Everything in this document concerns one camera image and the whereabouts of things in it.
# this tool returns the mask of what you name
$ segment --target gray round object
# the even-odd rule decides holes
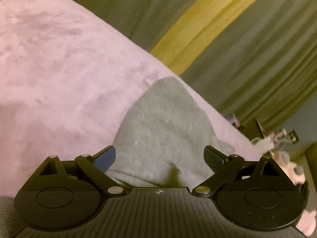
[[[208,194],[211,192],[210,188],[206,186],[199,186],[195,189],[195,191],[199,194]]]
[[[112,186],[108,189],[108,192],[111,194],[120,194],[123,192],[123,189],[119,186]]]
[[[281,151],[281,158],[284,164],[288,164],[290,162],[289,154],[287,152]]]
[[[297,175],[302,175],[304,173],[304,167],[301,165],[298,165],[297,167],[295,167],[294,171]]]

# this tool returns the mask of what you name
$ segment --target yellow fabric strip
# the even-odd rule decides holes
[[[256,0],[198,0],[169,29],[151,54],[182,74]]]

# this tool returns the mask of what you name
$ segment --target bedsheet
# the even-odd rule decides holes
[[[165,77],[185,86],[236,154],[260,158],[193,89],[84,7],[1,0],[0,196],[14,197],[48,155],[73,160],[112,144],[129,108]]]

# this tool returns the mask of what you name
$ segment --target blue-gray wall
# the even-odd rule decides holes
[[[287,132],[295,130],[299,142],[294,145],[286,144],[283,150],[291,152],[317,141],[317,92],[315,92],[291,118],[276,128],[285,128]]]

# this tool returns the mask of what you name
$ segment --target round metal joint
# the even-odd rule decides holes
[[[211,189],[206,186],[199,186],[195,189],[195,191],[199,194],[208,194],[211,192]]]
[[[123,192],[123,189],[118,186],[113,186],[108,189],[108,192],[111,194],[120,194],[121,192]]]

